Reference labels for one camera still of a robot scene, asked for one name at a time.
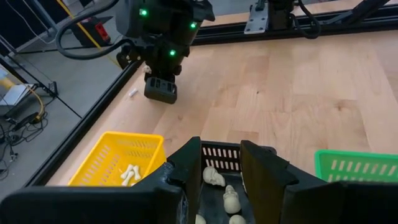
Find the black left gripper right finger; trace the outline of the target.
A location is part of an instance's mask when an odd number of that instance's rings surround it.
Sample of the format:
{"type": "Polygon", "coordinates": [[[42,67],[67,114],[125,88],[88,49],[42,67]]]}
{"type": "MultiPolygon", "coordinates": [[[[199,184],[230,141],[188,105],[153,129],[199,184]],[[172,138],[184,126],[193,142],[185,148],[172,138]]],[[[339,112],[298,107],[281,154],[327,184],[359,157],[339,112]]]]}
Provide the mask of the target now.
{"type": "Polygon", "coordinates": [[[398,224],[398,184],[326,182],[248,140],[240,163],[256,224],[398,224]]]}

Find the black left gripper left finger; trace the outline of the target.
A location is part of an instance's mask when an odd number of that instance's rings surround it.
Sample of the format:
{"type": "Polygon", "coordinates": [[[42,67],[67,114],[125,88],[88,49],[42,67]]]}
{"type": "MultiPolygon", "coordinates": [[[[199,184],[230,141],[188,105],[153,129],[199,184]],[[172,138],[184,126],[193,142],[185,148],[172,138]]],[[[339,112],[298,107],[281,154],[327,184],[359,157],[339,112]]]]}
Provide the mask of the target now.
{"type": "Polygon", "coordinates": [[[132,187],[27,187],[0,202],[0,224],[195,224],[201,139],[132,187]]]}

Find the black box red part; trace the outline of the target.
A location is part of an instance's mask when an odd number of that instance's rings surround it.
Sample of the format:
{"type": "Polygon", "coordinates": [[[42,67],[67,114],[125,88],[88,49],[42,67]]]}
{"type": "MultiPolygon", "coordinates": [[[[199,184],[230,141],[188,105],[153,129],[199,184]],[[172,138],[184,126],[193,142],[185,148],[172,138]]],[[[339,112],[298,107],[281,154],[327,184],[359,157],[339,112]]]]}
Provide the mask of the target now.
{"type": "MultiPolygon", "coordinates": [[[[80,22],[80,24],[100,47],[106,47],[111,45],[111,38],[104,28],[104,23],[108,22],[111,18],[112,16],[91,17],[80,22]]],[[[83,47],[95,47],[95,44],[77,24],[72,25],[70,29],[83,47]]]]}

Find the yellow plastic basket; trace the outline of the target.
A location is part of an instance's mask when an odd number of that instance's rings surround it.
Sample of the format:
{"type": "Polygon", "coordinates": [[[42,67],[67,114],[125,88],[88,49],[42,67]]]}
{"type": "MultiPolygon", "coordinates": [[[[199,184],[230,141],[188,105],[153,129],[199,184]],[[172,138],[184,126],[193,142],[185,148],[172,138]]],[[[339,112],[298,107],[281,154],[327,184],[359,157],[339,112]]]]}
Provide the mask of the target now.
{"type": "Polygon", "coordinates": [[[69,181],[69,186],[132,187],[166,162],[164,138],[157,134],[105,132],[69,181]],[[140,180],[122,186],[128,165],[139,166],[140,180]]]}

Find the yellow power plug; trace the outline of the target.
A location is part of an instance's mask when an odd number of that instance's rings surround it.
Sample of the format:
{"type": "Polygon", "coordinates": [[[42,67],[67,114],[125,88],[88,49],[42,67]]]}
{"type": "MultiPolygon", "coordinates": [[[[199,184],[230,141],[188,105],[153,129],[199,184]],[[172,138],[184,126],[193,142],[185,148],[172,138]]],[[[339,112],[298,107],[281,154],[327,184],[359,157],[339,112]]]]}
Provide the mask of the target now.
{"type": "Polygon", "coordinates": [[[5,89],[10,90],[15,84],[6,77],[0,79],[0,85],[2,85],[5,89]]]}

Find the black plastic basket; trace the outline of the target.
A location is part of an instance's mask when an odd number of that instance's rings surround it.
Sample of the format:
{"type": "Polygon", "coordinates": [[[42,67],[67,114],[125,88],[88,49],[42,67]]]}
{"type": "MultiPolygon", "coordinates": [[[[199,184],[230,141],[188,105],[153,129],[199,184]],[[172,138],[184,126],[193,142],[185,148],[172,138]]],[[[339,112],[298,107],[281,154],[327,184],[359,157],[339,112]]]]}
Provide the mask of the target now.
{"type": "Polygon", "coordinates": [[[214,167],[227,185],[239,195],[241,210],[228,214],[223,206],[225,187],[202,183],[198,212],[207,224],[228,224],[233,215],[241,215],[247,224],[279,224],[284,187],[278,183],[272,168],[278,157],[273,147],[258,146],[251,141],[242,144],[203,141],[201,167],[214,167]],[[247,188],[245,194],[240,172],[247,188]]]}

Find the green plastic basket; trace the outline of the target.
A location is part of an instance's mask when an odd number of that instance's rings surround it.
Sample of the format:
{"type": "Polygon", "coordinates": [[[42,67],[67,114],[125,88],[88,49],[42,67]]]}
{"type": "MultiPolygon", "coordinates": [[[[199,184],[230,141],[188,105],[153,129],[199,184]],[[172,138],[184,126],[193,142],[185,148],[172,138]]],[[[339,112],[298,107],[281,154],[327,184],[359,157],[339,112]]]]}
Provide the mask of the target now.
{"type": "Polygon", "coordinates": [[[314,155],[316,176],[327,182],[398,183],[398,155],[319,150],[314,155]]]}

